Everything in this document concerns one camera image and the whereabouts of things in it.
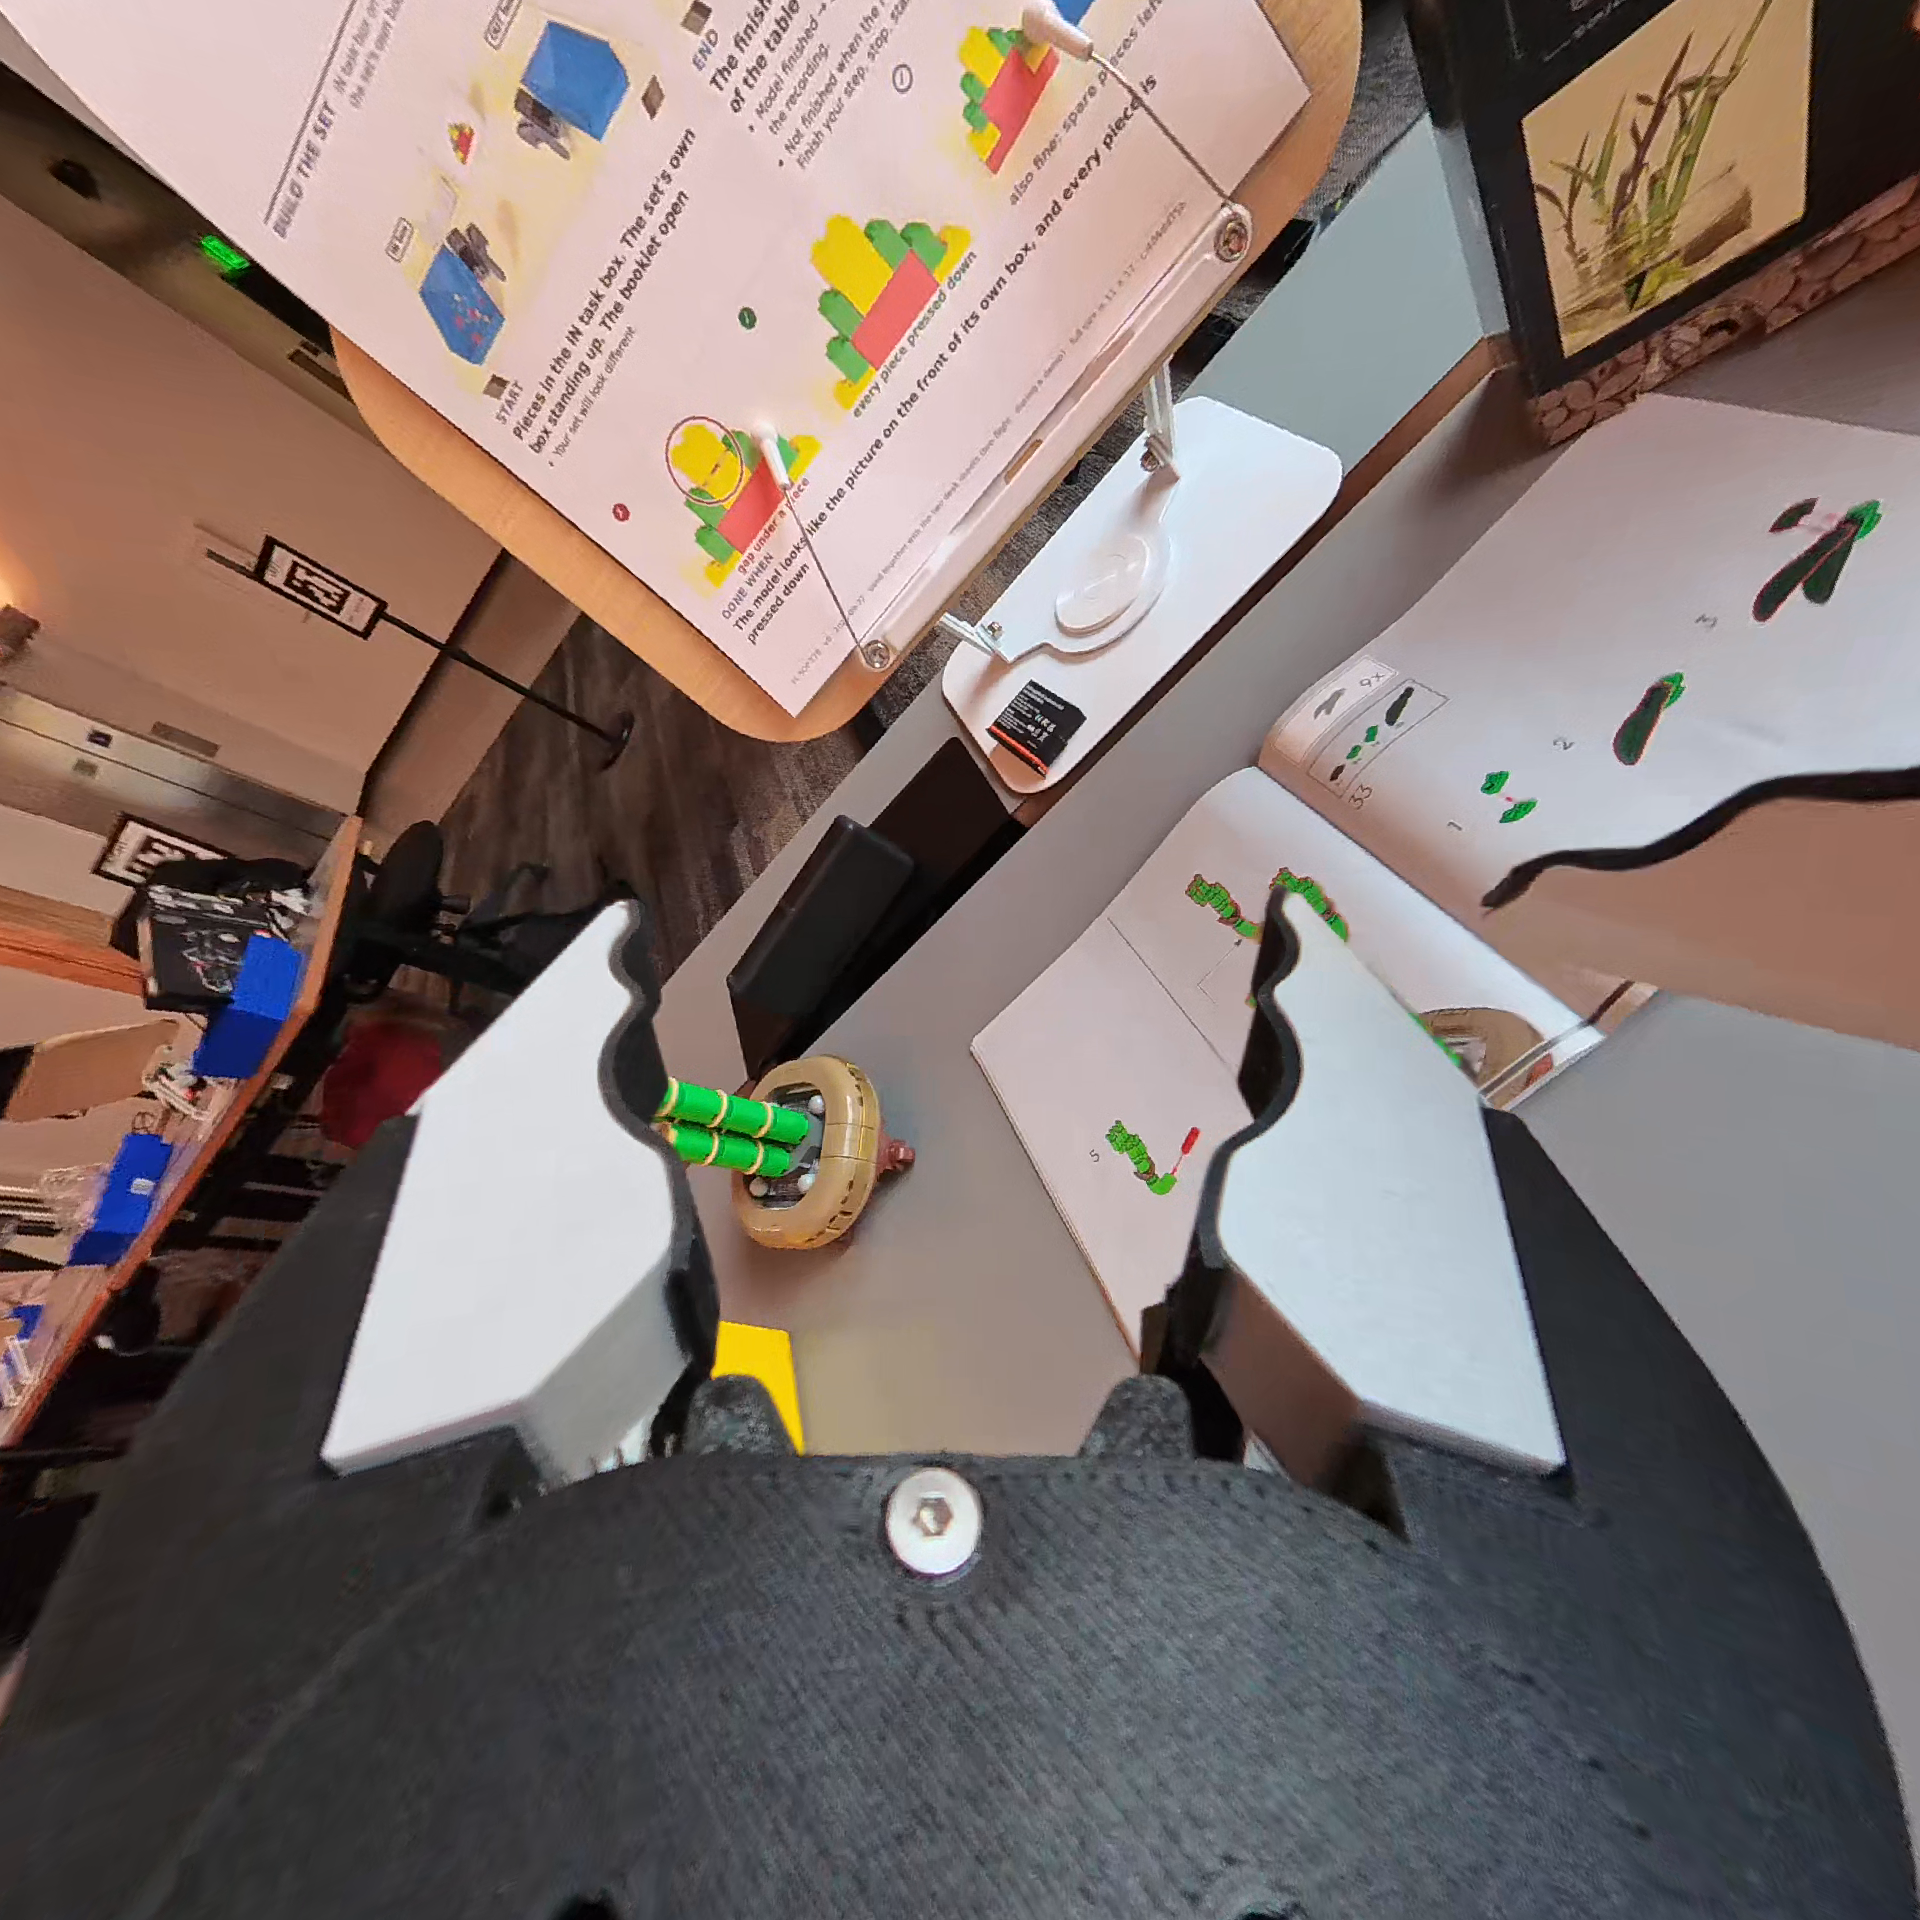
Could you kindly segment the black office chair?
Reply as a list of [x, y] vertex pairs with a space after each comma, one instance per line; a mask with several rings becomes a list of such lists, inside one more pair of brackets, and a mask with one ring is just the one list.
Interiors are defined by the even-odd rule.
[[345, 1007], [378, 1001], [400, 972], [444, 982], [455, 1016], [469, 992], [515, 1000], [609, 903], [636, 901], [601, 872], [599, 890], [565, 903], [543, 862], [515, 862], [487, 893], [467, 898], [447, 888], [444, 862], [436, 824], [401, 829], [382, 857], [355, 854], [331, 972]]

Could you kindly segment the wooden workbench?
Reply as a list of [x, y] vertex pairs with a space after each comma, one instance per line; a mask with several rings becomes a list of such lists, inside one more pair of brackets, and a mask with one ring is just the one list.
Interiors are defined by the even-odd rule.
[[169, 1144], [169, 1163], [158, 1182], [149, 1218], [142, 1223], [142, 1234], [131, 1238], [131, 1248], [111, 1265], [65, 1265], [46, 1274], [16, 1269], [3, 1276], [3, 1285], [12, 1285], [29, 1305], [43, 1310], [29, 1337], [16, 1337], [12, 1322], [3, 1327], [3, 1447], [29, 1432], [106, 1310], [135, 1282], [136, 1269], [158, 1254], [165, 1234], [214, 1193], [214, 1172], [239, 1139], [241, 1122], [250, 1122], [275, 1089], [294, 1040], [321, 1010], [328, 962], [339, 941], [351, 901], [361, 837], [364, 824], [351, 816], [309, 872], [309, 901], [290, 941], [304, 962], [296, 997], [277, 1021], [275, 1040], [265, 1048], [257, 1070], [252, 1070], [250, 1081], [221, 1084], [210, 1097], [206, 1115], [167, 1115], [161, 1122], [161, 1139]]

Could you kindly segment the lego bamboo plant model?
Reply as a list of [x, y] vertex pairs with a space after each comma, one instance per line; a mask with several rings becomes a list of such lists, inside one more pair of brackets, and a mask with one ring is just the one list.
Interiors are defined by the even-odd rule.
[[746, 1095], [668, 1077], [654, 1130], [685, 1165], [731, 1177], [737, 1226], [769, 1249], [845, 1238], [919, 1159], [868, 1075], [840, 1054], [783, 1062]]

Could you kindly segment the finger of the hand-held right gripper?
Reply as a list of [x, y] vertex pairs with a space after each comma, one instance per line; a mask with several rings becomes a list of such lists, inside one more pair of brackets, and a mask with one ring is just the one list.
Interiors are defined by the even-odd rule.
[[1497, 946], [1916, 1048], [1916, 768], [1761, 779], [1640, 850], [1548, 853]]

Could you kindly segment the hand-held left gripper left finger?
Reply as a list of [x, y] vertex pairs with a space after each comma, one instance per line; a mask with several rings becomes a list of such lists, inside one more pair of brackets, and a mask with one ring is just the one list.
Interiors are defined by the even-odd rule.
[[674, 1148], [660, 975], [609, 903], [412, 1110], [323, 1432], [339, 1476], [505, 1429], [545, 1484], [685, 1448], [718, 1285]]

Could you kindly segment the clear acrylic booklet holder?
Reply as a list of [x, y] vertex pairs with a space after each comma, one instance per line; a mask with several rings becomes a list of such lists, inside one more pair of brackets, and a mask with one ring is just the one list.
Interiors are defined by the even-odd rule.
[[1596, 1010], [1596, 1019], [1575, 1021], [1548, 1037], [1543, 1027], [1497, 1007], [1428, 1010], [1413, 1019], [1477, 1084], [1487, 1107], [1510, 1113], [1538, 1084], [1570, 1069], [1601, 1044], [1620, 1021], [1632, 1019], [1659, 997], [1656, 986], [1622, 979]]

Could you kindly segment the black lego set box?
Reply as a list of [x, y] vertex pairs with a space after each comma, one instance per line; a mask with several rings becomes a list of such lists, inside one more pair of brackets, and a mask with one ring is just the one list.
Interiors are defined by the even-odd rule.
[[1408, 27], [1545, 444], [1916, 252], [1916, 3], [1411, 3]]

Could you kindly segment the small black battery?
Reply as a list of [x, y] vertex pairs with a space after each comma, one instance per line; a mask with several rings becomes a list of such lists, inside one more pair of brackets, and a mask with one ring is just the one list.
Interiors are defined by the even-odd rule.
[[1013, 754], [1025, 770], [1046, 776], [1075, 743], [1087, 714], [1071, 704], [1053, 687], [1037, 678], [1022, 681], [1018, 691], [996, 711], [985, 738], [996, 752]]

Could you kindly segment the white laminated instruction sheet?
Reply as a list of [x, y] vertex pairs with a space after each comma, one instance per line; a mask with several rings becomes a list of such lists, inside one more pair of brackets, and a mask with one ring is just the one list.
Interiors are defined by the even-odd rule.
[[1263, 3], [3, 3], [474, 451], [801, 714], [1232, 274]]

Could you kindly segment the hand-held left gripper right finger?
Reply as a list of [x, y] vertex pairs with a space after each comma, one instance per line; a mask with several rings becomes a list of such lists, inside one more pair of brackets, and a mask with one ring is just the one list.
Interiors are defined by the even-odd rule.
[[1204, 1448], [1334, 1483], [1363, 1432], [1552, 1476], [1554, 1394], [1471, 1077], [1303, 898], [1274, 890], [1188, 1257], [1144, 1315]]

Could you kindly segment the yellow plastic bin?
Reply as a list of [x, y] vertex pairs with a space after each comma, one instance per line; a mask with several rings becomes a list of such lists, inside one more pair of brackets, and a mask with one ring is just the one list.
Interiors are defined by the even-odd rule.
[[808, 1454], [794, 1337], [783, 1330], [718, 1322], [712, 1378], [756, 1378], [782, 1414], [787, 1440]]

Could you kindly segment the blue storage bin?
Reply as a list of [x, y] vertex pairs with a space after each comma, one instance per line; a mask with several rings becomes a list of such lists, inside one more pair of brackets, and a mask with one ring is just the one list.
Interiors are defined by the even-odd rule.
[[147, 1230], [174, 1144], [158, 1133], [127, 1133], [106, 1170], [103, 1197], [77, 1238], [65, 1268], [114, 1268]]
[[304, 982], [304, 953], [275, 934], [252, 934], [228, 1001], [206, 1021], [190, 1062], [204, 1081], [250, 1081], [265, 1069]]

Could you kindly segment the black plastic block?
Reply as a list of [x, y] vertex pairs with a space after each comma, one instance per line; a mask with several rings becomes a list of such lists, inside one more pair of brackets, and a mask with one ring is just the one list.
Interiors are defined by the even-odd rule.
[[830, 824], [724, 979], [747, 1075], [823, 1033], [916, 872], [919, 862], [884, 831], [848, 816]]

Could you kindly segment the lego instruction booklet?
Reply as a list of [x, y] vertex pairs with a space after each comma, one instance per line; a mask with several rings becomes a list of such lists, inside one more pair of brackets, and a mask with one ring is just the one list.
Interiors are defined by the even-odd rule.
[[1916, 437], [1646, 399], [1591, 428], [1210, 788], [976, 1037], [1129, 1347], [1244, 1125], [1261, 919], [1289, 890], [1411, 1016], [1554, 1037], [1622, 975], [1530, 965], [1483, 898], [1761, 779], [1916, 768]]

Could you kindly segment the fiducial marker sign on stand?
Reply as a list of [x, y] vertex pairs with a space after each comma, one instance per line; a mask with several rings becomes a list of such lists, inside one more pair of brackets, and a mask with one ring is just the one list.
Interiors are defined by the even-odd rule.
[[565, 720], [568, 728], [586, 731], [591, 741], [601, 743], [606, 770], [612, 770], [625, 757], [626, 743], [633, 741], [633, 711], [632, 709], [625, 709], [609, 726], [596, 720], [574, 709], [565, 709], [563, 701], [537, 691], [534, 687], [515, 681], [509, 671], [483, 662], [476, 652], [469, 652], [455, 636], [447, 636], [447, 639], [436, 636], [436, 633], [414, 628], [412, 620], [400, 617], [386, 598], [351, 581], [343, 572], [309, 559], [308, 552], [294, 549], [286, 540], [265, 534], [252, 559], [239, 559], [225, 544], [206, 541], [204, 559], [210, 564], [250, 581], [250, 585], [270, 590], [277, 601], [286, 601], [296, 609], [323, 617], [331, 628], [337, 628], [351, 636], [369, 639], [377, 630], [393, 628], [401, 636], [418, 639], [420, 646], [428, 646], [441, 660], [455, 660], [457, 666], [487, 678], [490, 687], [513, 691], [518, 701], [534, 701], [537, 709]]

